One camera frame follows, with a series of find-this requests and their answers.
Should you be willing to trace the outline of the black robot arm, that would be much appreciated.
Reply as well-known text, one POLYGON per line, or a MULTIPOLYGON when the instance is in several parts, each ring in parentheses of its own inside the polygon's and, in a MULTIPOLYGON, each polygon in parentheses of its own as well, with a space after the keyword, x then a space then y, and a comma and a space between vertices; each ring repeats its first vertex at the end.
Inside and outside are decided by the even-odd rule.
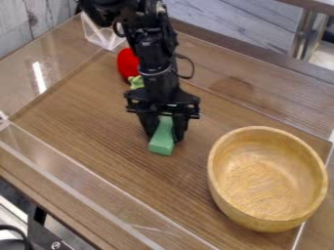
POLYGON ((184 139, 188 124, 199 118, 197 96, 180 86, 177 72, 177 32, 168 18, 163 0, 78 0, 93 23, 113 29, 138 58, 142 87, 124 93, 126 111, 138 118, 151 136, 164 116, 172 119, 172 139, 184 139))

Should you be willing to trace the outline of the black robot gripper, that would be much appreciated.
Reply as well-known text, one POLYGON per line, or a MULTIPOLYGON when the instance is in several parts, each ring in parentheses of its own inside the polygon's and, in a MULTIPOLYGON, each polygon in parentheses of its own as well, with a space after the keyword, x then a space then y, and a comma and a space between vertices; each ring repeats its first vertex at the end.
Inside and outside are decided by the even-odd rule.
POLYGON ((187 93, 173 71, 157 75, 129 76, 130 89, 124 93, 126 112, 138 115, 138 123, 151 138, 159 125, 156 115, 173 116, 175 142, 184 139, 189 119, 199 119, 197 96, 187 93))

